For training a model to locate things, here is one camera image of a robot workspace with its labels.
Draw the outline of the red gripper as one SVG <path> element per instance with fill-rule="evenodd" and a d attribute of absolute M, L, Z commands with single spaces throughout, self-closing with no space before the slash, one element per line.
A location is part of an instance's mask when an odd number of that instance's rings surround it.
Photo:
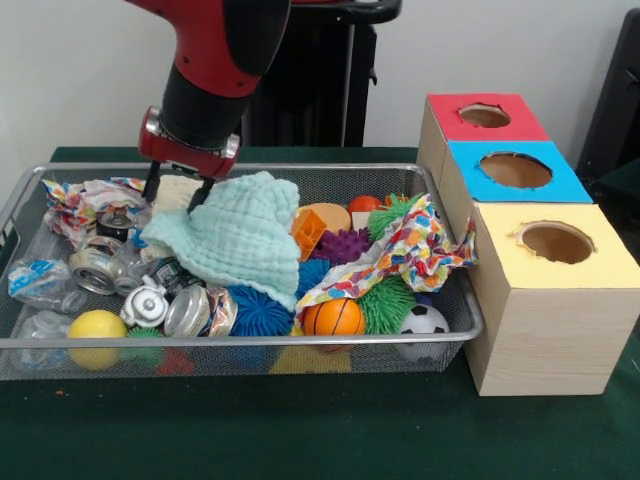
<path fill-rule="evenodd" d="M 160 184 L 160 163 L 173 163 L 204 177 L 202 185 L 193 193 L 187 211 L 191 213 L 209 196 L 215 185 L 212 178 L 223 178 L 234 166 L 240 147 L 240 137 L 232 134 L 221 149 L 203 150 L 173 139 L 160 122 L 160 109 L 150 106 L 142 120 L 139 153 L 151 159 L 142 197 L 154 201 Z"/>

